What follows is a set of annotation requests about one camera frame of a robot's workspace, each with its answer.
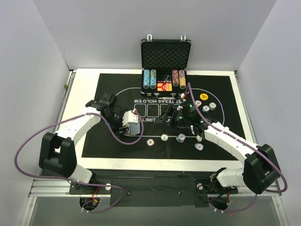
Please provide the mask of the blue poker chip stack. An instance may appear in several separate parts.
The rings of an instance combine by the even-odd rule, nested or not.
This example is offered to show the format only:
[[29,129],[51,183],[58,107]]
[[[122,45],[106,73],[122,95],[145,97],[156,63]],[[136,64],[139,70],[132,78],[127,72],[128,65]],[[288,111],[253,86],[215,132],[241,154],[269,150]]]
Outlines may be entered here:
[[176,136],[175,139],[178,143],[183,143],[186,139],[186,136],[184,134],[179,134],[179,135]]

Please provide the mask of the grey poker chip stack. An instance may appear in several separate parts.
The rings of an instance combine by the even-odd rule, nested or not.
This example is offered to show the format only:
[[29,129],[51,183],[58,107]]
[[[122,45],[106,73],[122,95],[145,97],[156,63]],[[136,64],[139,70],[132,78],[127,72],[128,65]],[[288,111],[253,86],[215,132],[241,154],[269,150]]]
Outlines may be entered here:
[[161,135],[161,140],[162,141],[167,141],[168,140],[168,135],[167,134],[162,134]]

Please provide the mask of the blue chips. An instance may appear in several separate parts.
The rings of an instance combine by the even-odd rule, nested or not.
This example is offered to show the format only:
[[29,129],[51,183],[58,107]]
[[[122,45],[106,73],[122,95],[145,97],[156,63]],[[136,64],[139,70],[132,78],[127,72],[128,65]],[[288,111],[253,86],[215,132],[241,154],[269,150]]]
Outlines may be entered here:
[[195,146],[195,149],[198,151],[202,151],[204,149],[204,146],[202,143],[195,143],[194,146]]
[[202,111],[207,113],[207,112],[210,111],[210,107],[205,105],[205,106],[202,107]]

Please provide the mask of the grey chips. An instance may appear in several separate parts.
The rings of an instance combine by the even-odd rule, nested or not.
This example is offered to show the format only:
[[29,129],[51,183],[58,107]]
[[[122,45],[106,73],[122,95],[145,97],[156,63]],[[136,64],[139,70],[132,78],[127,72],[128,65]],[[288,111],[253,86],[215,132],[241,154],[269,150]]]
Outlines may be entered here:
[[209,106],[210,110],[215,110],[217,107],[216,103],[214,103],[214,102],[211,102],[208,106]]
[[202,140],[203,140],[203,138],[202,138],[200,135],[197,135],[197,136],[196,136],[196,141],[197,141],[197,142],[201,143]]

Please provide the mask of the yellow big blind button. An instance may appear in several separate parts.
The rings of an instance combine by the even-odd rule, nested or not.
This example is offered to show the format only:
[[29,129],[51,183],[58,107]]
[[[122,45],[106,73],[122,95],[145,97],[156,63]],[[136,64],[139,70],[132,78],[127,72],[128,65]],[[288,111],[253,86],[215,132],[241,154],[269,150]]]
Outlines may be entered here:
[[199,97],[201,100],[204,100],[204,101],[206,101],[209,98],[208,94],[206,94],[206,93],[201,93],[199,95]]

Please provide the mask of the red poker chip stack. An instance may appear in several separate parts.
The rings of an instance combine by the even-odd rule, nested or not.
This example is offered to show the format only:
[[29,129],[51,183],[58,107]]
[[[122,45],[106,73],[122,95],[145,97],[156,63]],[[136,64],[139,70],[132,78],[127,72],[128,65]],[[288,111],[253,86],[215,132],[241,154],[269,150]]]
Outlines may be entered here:
[[147,145],[148,145],[148,146],[154,145],[154,140],[153,140],[153,139],[148,139],[148,140],[147,140]]

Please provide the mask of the blue playing card deck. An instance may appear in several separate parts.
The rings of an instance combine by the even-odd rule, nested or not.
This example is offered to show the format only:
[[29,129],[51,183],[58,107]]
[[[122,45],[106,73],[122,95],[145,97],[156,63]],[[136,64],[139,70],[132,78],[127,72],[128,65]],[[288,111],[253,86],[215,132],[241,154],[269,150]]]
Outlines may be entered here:
[[140,124],[130,124],[127,127],[127,132],[125,133],[126,136],[136,136],[141,133]]

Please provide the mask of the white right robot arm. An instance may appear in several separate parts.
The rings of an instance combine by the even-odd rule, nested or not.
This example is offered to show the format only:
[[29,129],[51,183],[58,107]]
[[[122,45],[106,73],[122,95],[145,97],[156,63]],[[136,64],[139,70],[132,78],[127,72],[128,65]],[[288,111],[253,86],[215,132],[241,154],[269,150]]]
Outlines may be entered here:
[[192,101],[168,104],[155,122],[174,130],[190,129],[192,134],[219,146],[242,164],[237,169],[222,167],[210,176],[210,187],[216,193],[230,187],[247,187],[255,194],[262,194],[282,177],[271,146],[249,142],[220,122],[205,118]]

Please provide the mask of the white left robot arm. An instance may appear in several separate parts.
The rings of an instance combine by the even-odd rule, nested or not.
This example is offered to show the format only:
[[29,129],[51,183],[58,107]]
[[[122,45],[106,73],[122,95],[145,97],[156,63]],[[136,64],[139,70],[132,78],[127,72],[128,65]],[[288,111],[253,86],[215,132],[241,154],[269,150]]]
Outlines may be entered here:
[[105,95],[103,99],[86,103],[81,115],[66,120],[67,126],[54,133],[47,132],[41,142],[39,167],[63,178],[80,183],[87,194],[96,190],[95,175],[77,162],[75,147],[81,138],[96,124],[104,122],[112,136],[123,145],[134,145],[138,141],[125,142],[119,136],[144,134],[144,124],[137,109],[114,111],[117,97]]

